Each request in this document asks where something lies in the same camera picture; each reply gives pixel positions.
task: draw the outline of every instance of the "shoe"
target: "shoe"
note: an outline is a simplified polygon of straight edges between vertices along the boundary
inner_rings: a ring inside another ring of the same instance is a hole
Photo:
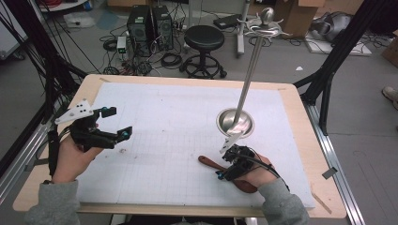
[[[392,101],[392,105],[396,110],[398,110],[398,91],[392,87],[386,86],[381,90],[381,93],[385,98]]]

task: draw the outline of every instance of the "gray sweatshirt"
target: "gray sweatshirt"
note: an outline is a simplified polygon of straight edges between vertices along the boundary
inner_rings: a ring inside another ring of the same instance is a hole
[[[78,181],[66,184],[40,184],[38,204],[25,215],[26,224],[80,224],[76,211]],[[262,211],[269,225],[308,224],[309,216],[298,196],[291,194],[281,178],[258,189],[265,201]]]

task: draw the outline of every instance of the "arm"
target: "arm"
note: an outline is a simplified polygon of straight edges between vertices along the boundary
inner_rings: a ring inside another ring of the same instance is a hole
[[[271,165],[267,157],[259,157],[263,162]],[[265,198],[262,211],[269,225],[309,223],[310,218],[301,199],[287,190],[282,178],[276,178],[271,172],[254,164],[253,169],[241,176],[239,180],[246,180],[257,187]]]
[[[26,213],[26,224],[80,224],[76,214],[80,207],[76,199],[76,177],[101,151],[101,148],[93,147],[84,152],[70,136],[65,138],[59,147],[53,179],[50,184],[40,184],[38,204]]]

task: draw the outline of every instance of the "computer tower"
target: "computer tower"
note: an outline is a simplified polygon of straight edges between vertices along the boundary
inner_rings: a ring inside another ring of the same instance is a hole
[[[159,50],[172,50],[174,48],[173,24],[167,6],[154,6],[152,14]]]
[[[134,55],[150,56],[150,45],[154,33],[150,7],[148,5],[135,5],[127,21],[127,29],[130,33],[131,46]]]

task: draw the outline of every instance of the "person's left hand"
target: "person's left hand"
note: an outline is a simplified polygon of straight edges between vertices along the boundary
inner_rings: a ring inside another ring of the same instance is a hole
[[[57,184],[74,181],[102,150],[103,148],[92,147],[84,152],[83,147],[77,145],[68,135],[59,145],[58,162],[52,182]]]

